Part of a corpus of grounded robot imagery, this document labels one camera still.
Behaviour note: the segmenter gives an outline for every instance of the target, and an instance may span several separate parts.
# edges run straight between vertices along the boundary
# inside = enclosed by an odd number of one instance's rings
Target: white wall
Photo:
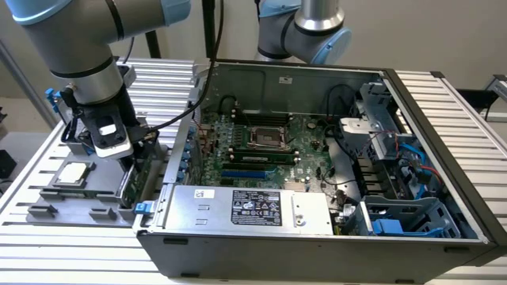
[[[505,0],[342,0],[351,47],[339,64],[442,71],[457,87],[482,88],[491,75],[507,74],[507,1]],[[158,31],[163,56],[204,57],[200,0],[192,0],[188,19]],[[54,86],[46,65],[0,1],[0,38],[36,90]],[[226,0],[226,29],[219,56],[252,59],[258,22],[252,0]],[[128,41],[112,45],[126,53]],[[134,56],[148,57],[143,36]],[[2,84],[10,80],[0,68]]]

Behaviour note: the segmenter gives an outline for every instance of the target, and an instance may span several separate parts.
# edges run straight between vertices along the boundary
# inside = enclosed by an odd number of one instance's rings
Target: sticker
[[[250,226],[282,226],[280,193],[234,190],[231,221]]]
[[[196,189],[194,193],[194,198],[196,199],[214,199],[215,198],[215,189]]]
[[[280,77],[278,79],[278,83],[280,83],[280,84],[292,84],[292,78],[291,77]]]

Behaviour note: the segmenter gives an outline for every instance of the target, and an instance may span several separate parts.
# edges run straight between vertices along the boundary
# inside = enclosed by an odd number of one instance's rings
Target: blue latch
[[[138,203],[134,213],[138,215],[148,215],[151,210],[151,203]]]
[[[46,93],[46,99],[48,100],[48,102],[51,104],[54,112],[58,113],[60,110],[59,110],[56,102],[55,102],[55,97],[56,97],[55,96],[55,89],[50,88],[50,89],[47,89],[47,91],[44,93]]]

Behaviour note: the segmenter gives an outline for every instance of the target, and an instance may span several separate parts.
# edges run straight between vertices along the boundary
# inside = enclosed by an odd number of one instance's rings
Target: motherboard
[[[324,191],[328,185],[320,176],[332,164],[322,119],[290,114],[240,116],[207,113],[202,117],[200,184]]]

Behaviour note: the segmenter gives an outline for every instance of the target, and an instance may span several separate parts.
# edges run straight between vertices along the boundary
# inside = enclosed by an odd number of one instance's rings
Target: red cable
[[[438,180],[438,183],[442,184],[442,180],[441,180],[441,174],[438,173],[437,169],[435,168],[431,168],[429,166],[420,166],[422,169],[426,169],[429,171],[431,171],[434,174],[435,174],[435,177],[437,177],[437,180]]]

